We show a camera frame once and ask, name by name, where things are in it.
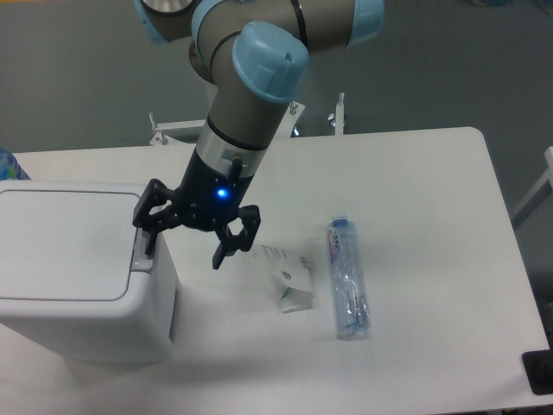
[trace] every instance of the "white table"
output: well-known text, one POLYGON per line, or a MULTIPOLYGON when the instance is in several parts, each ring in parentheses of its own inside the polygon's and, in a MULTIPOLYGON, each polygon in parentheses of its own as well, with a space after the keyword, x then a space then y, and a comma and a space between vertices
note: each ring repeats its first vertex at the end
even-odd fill
MULTIPOLYGON (((17 155, 34 179, 179 184, 191 145, 17 155)), ((257 242, 316 263, 315 307, 284 315, 248 255, 166 238, 183 291, 172 361, 64 361, 0 327, 0 412, 430 414, 544 405, 521 354, 547 348, 481 134, 469 128, 278 140, 246 196, 257 242), (337 340, 326 224, 359 227, 370 338, 337 340)))

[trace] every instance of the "plastic water bottle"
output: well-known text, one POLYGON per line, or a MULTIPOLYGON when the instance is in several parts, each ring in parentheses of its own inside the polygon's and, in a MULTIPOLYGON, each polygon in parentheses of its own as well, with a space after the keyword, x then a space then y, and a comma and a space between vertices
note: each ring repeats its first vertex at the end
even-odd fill
POLYGON ((0 180, 30 180, 13 154, 0 147, 0 180))
POLYGON ((371 318, 359 262, 355 224, 346 216, 336 217, 327 228, 327 242, 338 337, 365 337, 371 318))

